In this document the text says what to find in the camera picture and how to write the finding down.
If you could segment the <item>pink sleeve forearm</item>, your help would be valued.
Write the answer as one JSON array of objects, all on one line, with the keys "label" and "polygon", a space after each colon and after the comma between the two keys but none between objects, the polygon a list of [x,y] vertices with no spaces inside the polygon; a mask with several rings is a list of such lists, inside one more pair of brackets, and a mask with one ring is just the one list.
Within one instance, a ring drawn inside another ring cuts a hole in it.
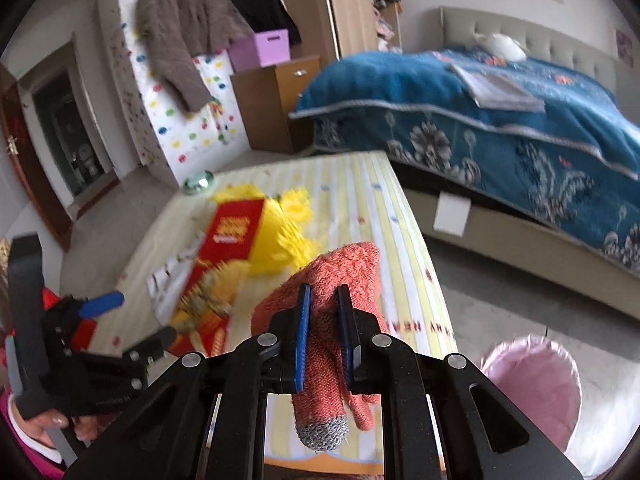
[{"label": "pink sleeve forearm", "polygon": [[61,480],[63,471],[59,464],[30,447],[32,440],[24,438],[14,426],[10,416],[10,392],[1,389],[1,448],[12,456],[11,466],[17,472],[27,471],[33,479]]}]

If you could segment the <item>person left hand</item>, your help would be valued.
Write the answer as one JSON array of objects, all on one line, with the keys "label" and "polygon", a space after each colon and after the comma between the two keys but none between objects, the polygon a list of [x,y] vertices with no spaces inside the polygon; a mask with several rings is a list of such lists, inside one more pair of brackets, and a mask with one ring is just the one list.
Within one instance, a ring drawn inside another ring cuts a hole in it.
[{"label": "person left hand", "polygon": [[52,429],[65,429],[73,426],[76,438],[79,441],[90,442],[96,440],[102,432],[99,419],[96,416],[84,416],[69,419],[57,410],[43,412],[32,419],[24,419],[18,411],[14,395],[10,394],[8,399],[9,421],[18,437],[28,444],[36,444],[37,448],[55,449],[55,445],[50,438],[48,431]]}]

